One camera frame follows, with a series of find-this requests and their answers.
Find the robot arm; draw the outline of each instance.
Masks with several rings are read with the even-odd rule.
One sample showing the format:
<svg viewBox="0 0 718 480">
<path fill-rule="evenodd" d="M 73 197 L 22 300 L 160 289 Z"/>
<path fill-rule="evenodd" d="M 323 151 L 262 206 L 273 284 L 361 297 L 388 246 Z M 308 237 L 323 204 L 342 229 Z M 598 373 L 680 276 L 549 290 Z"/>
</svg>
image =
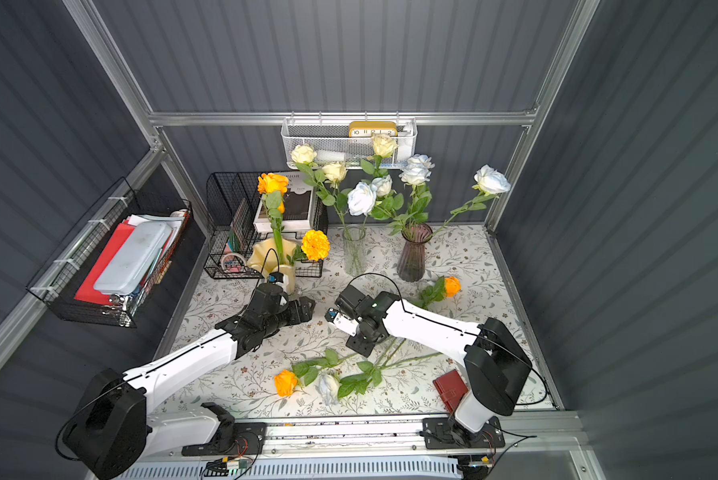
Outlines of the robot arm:
<svg viewBox="0 0 718 480">
<path fill-rule="evenodd" d="M 532 363 L 499 320 L 482 324 L 428 312 L 392 293 L 375 298 L 349 285 L 329 309 L 327 321 L 351 337 L 346 346 L 369 356 L 389 335 L 414 340 L 455 360 L 466 372 L 469 392 L 454 412 L 455 420 L 478 433 L 495 414 L 508 416 Z"/>
<path fill-rule="evenodd" d="M 66 446 L 100 480 L 121 474 L 141 456 L 169 448 L 207 455 L 227 452 L 234 439 L 234 418 L 214 403 L 187 412 L 154 410 L 178 389 L 220 368 L 275 335 L 284 326 L 311 319 L 315 302 L 289 300 L 275 283 L 256 287 L 238 315 L 189 345 L 124 373 L 104 370 L 87 386 L 77 413 L 61 428 Z"/>
</svg>

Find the table surface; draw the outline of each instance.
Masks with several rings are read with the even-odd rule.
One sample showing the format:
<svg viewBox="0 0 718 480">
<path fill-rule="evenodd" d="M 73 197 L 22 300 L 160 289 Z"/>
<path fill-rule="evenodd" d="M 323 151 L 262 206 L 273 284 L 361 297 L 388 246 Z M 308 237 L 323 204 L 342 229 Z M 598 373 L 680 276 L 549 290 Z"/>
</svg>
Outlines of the table surface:
<svg viewBox="0 0 718 480">
<path fill-rule="evenodd" d="M 534 352 L 530 351 L 524 331 L 517 322 L 513 303 L 483 226 L 450 226 L 435 236 L 426 248 L 427 271 L 417 283 L 408 283 L 398 277 L 396 264 L 404 240 L 389 233 L 385 226 L 367 228 L 367 272 L 378 272 L 393 278 L 405 298 L 417 296 L 440 276 L 457 277 L 463 288 L 460 293 L 443 302 L 433 303 L 430 310 L 470 322 L 483 322 L 488 316 L 495 317 L 507 325 L 529 358 L 534 360 Z M 330 228 L 328 236 L 332 250 L 325 260 L 321 278 L 297 278 L 301 294 L 317 302 L 313 320 L 281 329 L 277 335 L 264 340 L 256 352 L 249 352 L 228 366 L 201 376 L 168 398 L 160 407 L 161 412 L 179 411 L 199 402 L 216 402 L 234 416 L 249 418 L 445 412 L 432 381 L 455 369 L 453 360 L 438 355 L 402 362 L 434 353 L 412 341 L 405 342 L 389 362 L 389 365 L 399 364 L 383 370 L 383 383 L 367 389 L 364 395 L 352 393 L 339 404 L 327 406 L 317 392 L 315 382 L 307 387 L 299 386 L 287 398 L 277 394 L 274 376 L 284 369 L 290 370 L 292 363 L 323 356 L 327 347 L 341 356 L 353 353 L 345 347 L 348 335 L 324 320 L 325 311 L 334 305 L 337 294 L 350 280 L 343 269 L 340 229 Z M 382 290 L 395 290 L 387 280 L 376 276 L 362 277 L 353 284 L 373 296 Z M 190 343 L 209 331 L 215 323 L 239 312 L 254 286 L 255 280 L 213 280 L 202 273 L 172 349 Z M 376 346 L 369 360 L 374 361 L 385 350 L 384 347 Z M 327 371 L 337 376 L 360 373 L 355 365 L 360 360 L 364 358 L 357 355 Z M 542 383 L 532 373 L 519 402 L 534 402 L 542 397 L 544 391 Z M 546 398 L 538 405 L 517 407 L 520 408 L 550 409 L 553 405 L 550 398 Z"/>
</svg>

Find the clock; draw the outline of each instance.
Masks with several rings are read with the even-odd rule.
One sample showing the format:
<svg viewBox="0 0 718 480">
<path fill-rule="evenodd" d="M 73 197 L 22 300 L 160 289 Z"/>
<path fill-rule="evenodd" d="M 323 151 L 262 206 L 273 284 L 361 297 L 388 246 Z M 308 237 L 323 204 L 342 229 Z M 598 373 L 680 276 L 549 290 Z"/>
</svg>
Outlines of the clock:
<svg viewBox="0 0 718 480">
<path fill-rule="evenodd" d="M 388 134 L 397 136 L 397 125 L 392 121 L 352 121 L 348 125 L 349 138 L 367 138 L 373 134 Z"/>
</svg>

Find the glass vase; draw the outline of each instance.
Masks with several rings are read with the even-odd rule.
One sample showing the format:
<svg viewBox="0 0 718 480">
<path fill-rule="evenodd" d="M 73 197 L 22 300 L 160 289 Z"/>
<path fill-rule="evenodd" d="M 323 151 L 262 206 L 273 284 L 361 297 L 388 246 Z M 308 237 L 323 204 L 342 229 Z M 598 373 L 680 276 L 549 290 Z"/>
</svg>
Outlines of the glass vase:
<svg viewBox="0 0 718 480">
<path fill-rule="evenodd" d="M 423 278 L 426 273 L 426 244 L 432 234 L 428 224 L 415 224 L 402 231 L 405 242 L 397 264 L 399 278 L 406 282 L 417 282 Z"/>
<path fill-rule="evenodd" d="M 367 251 L 364 249 L 366 236 L 364 225 L 346 225 L 343 229 L 343 267 L 351 278 L 363 274 L 367 268 Z"/>
</svg>

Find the white wire basket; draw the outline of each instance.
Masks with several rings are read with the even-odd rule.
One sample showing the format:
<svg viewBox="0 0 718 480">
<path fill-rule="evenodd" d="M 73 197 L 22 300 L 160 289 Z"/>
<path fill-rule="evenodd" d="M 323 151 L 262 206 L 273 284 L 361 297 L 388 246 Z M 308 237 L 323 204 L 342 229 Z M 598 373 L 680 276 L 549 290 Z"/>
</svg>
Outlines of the white wire basket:
<svg viewBox="0 0 718 480">
<path fill-rule="evenodd" d="M 346 120 L 313 120 L 285 118 L 281 124 L 281 140 L 285 145 L 287 166 L 295 169 L 290 153 L 299 145 L 309 144 L 317 152 L 315 162 L 322 166 L 345 158 L 346 168 L 361 168 L 361 160 L 375 155 L 372 149 L 372 138 L 349 138 L 348 125 L 358 118 Z M 404 119 L 397 123 L 397 142 L 399 148 L 393 156 L 384 158 L 382 167 L 400 169 L 407 164 L 407 159 L 415 154 L 417 125 L 415 119 Z"/>
</svg>

